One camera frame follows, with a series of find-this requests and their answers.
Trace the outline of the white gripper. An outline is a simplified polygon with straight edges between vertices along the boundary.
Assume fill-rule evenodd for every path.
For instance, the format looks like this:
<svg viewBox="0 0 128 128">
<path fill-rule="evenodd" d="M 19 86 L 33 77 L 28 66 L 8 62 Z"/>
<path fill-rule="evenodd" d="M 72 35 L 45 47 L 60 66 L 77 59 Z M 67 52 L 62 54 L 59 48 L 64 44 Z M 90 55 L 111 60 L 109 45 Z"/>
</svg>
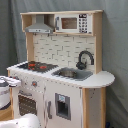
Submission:
<svg viewBox="0 0 128 128">
<path fill-rule="evenodd" d="M 5 85 L 9 87 L 19 87 L 21 85 L 21 81 L 14 78 L 5 77 L 4 80 Z"/>
</svg>

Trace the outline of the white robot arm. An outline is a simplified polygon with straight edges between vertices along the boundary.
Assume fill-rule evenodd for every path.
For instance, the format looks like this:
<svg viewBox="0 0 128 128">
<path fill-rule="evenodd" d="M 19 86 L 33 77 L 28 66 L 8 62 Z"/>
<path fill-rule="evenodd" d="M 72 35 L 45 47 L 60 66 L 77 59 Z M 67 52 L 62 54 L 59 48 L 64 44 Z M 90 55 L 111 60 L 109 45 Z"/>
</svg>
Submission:
<svg viewBox="0 0 128 128">
<path fill-rule="evenodd" d="M 20 87 L 21 81 L 0 76 L 0 110 L 6 109 L 10 104 L 10 88 Z M 34 114 L 25 114 L 17 119 L 0 121 L 0 128 L 41 128 L 38 117 Z"/>
</svg>

